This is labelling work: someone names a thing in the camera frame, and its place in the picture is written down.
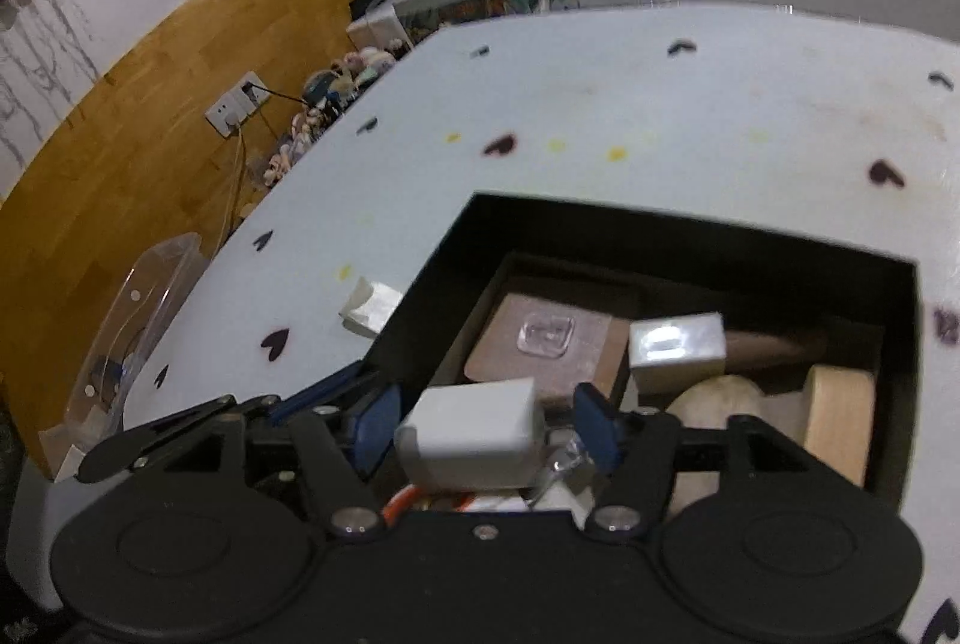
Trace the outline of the red handled scissors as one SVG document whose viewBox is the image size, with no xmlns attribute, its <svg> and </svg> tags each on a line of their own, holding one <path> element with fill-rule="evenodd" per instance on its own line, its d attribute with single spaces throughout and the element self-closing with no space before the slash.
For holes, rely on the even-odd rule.
<svg viewBox="0 0 960 644">
<path fill-rule="evenodd" d="M 428 491 L 420 486 L 405 485 L 382 507 L 382 519 L 389 527 L 410 513 L 425 511 L 449 511 L 464 513 L 475 501 L 475 493 L 451 493 L 451 491 Z"/>
</svg>

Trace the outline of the white power adapter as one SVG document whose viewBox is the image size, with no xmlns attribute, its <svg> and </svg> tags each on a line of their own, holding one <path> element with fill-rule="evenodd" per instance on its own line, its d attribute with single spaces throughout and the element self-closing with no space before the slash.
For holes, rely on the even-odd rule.
<svg viewBox="0 0 960 644">
<path fill-rule="evenodd" d="M 527 488 L 547 449 L 534 380 L 428 387 L 397 426 L 394 449 L 421 490 Z"/>
</svg>

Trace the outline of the small white box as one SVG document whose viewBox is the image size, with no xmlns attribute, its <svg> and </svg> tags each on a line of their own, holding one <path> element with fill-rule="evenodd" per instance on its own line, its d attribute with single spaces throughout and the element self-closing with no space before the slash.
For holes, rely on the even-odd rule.
<svg viewBox="0 0 960 644">
<path fill-rule="evenodd" d="M 646 319 L 630 324 L 628 366 L 640 396 L 674 394 L 726 369 L 719 312 Z"/>
</svg>

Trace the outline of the white wall socket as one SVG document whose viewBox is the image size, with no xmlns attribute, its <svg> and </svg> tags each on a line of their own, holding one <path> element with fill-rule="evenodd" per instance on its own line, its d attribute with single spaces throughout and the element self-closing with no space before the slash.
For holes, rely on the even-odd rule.
<svg viewBox="0 0 960 644">
<path fill-rule="evenodd" d="M 221 137 L 229 137 L 271 96 L 263 80 L 254 71 L 247 71 L 235 87 L 206 110 L 205 119 Z"/>
</svg>

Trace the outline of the clear plastic container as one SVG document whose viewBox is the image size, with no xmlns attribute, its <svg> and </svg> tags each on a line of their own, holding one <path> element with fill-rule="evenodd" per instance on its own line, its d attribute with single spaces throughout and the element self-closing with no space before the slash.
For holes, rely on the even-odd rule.
<svg viewBox="0 0 960 644">
<path fill-rule="evenodd" d="M 65 408 L 68 439 L 89 452 L 121 429 L 133 381 L 205 272 L 200 234 L 147 249 L 128 271 L 76 376 Z"/>
</svg>

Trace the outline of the cream plastic sheet piece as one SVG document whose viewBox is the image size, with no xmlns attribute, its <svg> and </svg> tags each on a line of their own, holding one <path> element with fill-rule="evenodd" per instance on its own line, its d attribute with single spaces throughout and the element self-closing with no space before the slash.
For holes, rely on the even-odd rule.
<svg viewBox="0 0 960 644">
<path fill-rule="evenodd" d="M 384 330 L 402 300 L 402 291 L 359 277 L 338 316 L 345 329 L 361 337 L 375 339 Z"/>
</svg>

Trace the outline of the beige smooth stone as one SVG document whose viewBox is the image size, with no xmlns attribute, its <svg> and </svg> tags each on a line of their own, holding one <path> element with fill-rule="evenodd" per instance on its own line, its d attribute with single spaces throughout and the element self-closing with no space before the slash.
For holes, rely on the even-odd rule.
<svg viewBox="0 0 960 644">
<path fill-rule="evenodd" d="M 734 415 L 763 415 L 763 392 L 754 381 L 724 374 L 688 387 L 670 402 L 667 413 L 686 428 L 724 429 Z M 680 514 L 686 506 L 719 490 L 718 472 L 679 472 L 667 516 Z"/>
</svg>

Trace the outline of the black storage box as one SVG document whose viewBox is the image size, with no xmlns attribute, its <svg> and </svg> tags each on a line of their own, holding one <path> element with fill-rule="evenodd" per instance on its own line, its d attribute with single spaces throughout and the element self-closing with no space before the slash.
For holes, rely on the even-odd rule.
<svg viewBox="0 0 960 644">
<path fill-rule="evenodd" d="M 475 194 L 434 248 L 364 357 L 410 407 L 459 380 L 501 296 L 638 321 L 719 312 L 728 326 L 800 337 L 825 365 L 877 384 L 867 490 L 898 506 L 921 378 L 916 264 L 779 231 L 651 210 Z"/>
</svg>

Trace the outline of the brown square coaster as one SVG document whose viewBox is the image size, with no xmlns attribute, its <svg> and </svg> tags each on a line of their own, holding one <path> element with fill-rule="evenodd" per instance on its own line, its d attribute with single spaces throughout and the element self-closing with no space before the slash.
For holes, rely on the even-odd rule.
<svg viewBox="0 0 960 644">
<path fill-rule="evenodd" d="M 532 378 L 548 408 L 568 407 L 581 383 L 610 399 L 622 389 L 628 339 L 626 319 L 508 293 L 480 332 L 464 374 L 474 383 Z"/>
</svg>

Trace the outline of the pile of plush toys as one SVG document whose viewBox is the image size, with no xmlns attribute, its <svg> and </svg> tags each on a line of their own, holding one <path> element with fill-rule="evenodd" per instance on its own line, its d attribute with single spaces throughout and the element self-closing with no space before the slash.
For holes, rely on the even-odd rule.
<svg viewBox="0 0 960 644">
<path fill-rule="evenodd" d="M 301 112 L 293 116 L 290 134 L 280 140 L 274 155 L 268 158 L 262 173 L 263 184 L 273 188 L 280 183 L 343 113 L 409 51 L 407 41 L 394 38 L 386 48 L 364 46 L 348 51 L 332 61 L 329 68 L 309 77 L 302 87 Z"/>
</svg>

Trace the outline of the light wooden oval block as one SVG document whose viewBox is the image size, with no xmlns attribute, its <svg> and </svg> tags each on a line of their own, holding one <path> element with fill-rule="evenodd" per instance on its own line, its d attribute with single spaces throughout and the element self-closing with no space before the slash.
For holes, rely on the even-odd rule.
<svg viewBox="0 0 960 644">
<path fill-rule="evenodd" d="M 861 369 L 812 366 L 802 403 L 805 451 L 848 482 L 864 485 L 874 424 L 874 376 Z"/>
</svg>

